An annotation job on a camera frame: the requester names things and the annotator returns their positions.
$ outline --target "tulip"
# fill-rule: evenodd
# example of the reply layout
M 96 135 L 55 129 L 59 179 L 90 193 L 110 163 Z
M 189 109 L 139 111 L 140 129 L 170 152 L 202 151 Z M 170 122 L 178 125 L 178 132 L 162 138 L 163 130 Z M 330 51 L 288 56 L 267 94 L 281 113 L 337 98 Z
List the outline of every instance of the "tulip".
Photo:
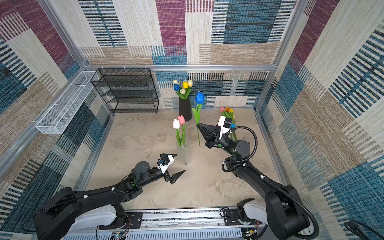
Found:
M 197 102 L 197 103 L 203 103 L 204 102 L 204 94 L 201 91 L 199 91 L 196 94 L 195 102 Z
M 187 89 L 189 86 L 188 86 L 188 82 L 187 81 L 184 81 L 183 82 L 183 88 Z
M 179 91 L 180 90 L 180 86 L 178 84 L 174 84 L 173 85 L 173 89 L 175 89 L 175 91 Z
M 184 116 L 183 116 L 183 115 L 180 115 L 180 116 L 178 117 L 178 119 L 179 119 L 180 124 L 184 124 L 184 123 L 185 123 L 185 119 L 184 119 Z
M 179 129 L 180 128 L 180 121 L 178 119 L 173 120 L 173 128 Z

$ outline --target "vase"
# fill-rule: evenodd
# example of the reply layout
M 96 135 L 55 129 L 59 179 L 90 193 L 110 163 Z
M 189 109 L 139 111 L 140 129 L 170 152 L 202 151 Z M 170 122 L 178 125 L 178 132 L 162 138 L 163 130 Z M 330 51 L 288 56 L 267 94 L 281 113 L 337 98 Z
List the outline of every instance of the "vase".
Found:
M 188 165 L 192 162 L 192 154 L 190 151 L 190 146 L 187 145 L 187 141 L 185 141 L 185 146 L 180 147 L 177 145 L 177 156 L 175 157 L 176 161 L 178 161 L 181 165 Z
M 183 115 L 185 121 L 189 121 L 192 118 L 192 108 L 189 98 L 179 98 L 179 115 Z

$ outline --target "yellow tulip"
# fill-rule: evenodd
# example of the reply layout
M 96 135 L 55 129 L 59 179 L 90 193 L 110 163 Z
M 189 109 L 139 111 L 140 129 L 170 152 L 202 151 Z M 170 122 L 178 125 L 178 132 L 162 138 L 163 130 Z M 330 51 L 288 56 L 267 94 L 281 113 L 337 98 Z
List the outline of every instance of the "yellow tulip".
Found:
M 183 82 L 183 88 L 187 89 L 189 86 L 188 86 L 188 82 L 187 81 L 184 81 Z

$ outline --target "pink tulip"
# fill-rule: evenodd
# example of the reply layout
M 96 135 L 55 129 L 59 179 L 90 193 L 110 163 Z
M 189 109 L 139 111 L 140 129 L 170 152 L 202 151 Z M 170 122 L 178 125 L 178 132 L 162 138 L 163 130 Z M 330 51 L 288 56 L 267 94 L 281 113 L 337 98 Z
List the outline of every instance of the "pink tulip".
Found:
M 184 124 L 185 123 L 185 119 L 184 119 L 183 115 L 179 116 L 179 121 L 180 121 L 180 124 Z

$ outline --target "black wire rack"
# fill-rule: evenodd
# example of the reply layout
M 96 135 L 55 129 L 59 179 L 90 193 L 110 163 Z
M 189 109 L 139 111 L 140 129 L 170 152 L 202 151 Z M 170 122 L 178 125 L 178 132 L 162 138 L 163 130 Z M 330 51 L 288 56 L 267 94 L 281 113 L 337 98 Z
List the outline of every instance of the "black wire rack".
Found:
M 159 98 L 147 68 L 99 68 L 91 81 L 113 113 L 157 113 Z

